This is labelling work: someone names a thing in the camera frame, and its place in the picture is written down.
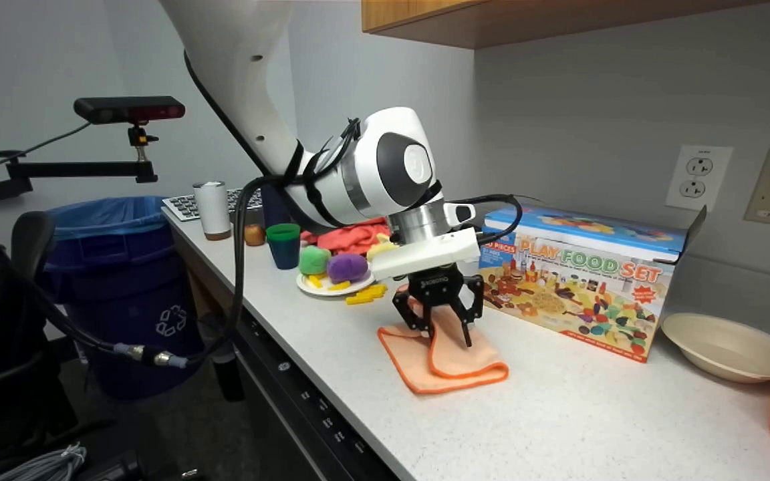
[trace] blue recycling bin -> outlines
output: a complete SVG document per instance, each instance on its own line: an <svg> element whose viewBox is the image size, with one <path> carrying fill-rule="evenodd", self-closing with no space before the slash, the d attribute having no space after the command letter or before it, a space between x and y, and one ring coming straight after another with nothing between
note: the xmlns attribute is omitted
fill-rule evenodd
<svg viewBox="0 0 770 481"><path fill-rule="evenodd" d="M160 197L101 198L49 210L55 248L43 285L70 319L109 342L201 352L186 267L174 251ZM115 399L142 399L195 373L89 352L98 385Z"/></svg>

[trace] wooden cabinet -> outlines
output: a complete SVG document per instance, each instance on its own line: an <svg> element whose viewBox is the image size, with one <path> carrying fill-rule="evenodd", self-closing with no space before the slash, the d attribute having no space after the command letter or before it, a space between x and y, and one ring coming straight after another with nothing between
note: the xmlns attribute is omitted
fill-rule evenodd
<svg viewBox="0 0 770 481"><path fill-rule="evenodd" d="M361 0L362 29L469 49L770 0Z"/></svg>

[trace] green plush toy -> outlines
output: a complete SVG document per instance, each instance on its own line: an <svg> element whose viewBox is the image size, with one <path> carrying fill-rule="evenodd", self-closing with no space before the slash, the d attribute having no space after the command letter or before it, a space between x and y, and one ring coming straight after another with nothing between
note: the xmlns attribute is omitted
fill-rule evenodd
<svg viewBox="0 0 770 481"><path fill-rule="evenodd" d="M308 246L302 249L302 254L299 256L299 271L306 276L323 274L326 271L330 258L331 252L326 249Z"/></svg>

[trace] recycling symbol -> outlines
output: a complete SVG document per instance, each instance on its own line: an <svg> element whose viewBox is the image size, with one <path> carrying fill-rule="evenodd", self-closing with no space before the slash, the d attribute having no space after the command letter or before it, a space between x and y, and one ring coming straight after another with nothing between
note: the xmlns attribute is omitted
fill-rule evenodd
<svg viewBox="0 0 770 481"><path fill-rule="evenodd" d="M165 337L177 334L186 327L186 317L186 311L180 305L172 305L171 308L162 311L162 314L159 315L156 332Z"/></svg>

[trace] cardboard box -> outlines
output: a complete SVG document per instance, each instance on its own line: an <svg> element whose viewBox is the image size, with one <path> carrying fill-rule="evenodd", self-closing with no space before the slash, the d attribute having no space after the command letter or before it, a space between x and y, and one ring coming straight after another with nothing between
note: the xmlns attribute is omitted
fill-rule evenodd
<svg viewBox="0 0 770 481"><path fill-rule="evenodd" d="M523 206L519 227L481 250L486 307L646 362L675 264L706 217L664 228ZM486 216L500 232L515 209Z"/></svg>

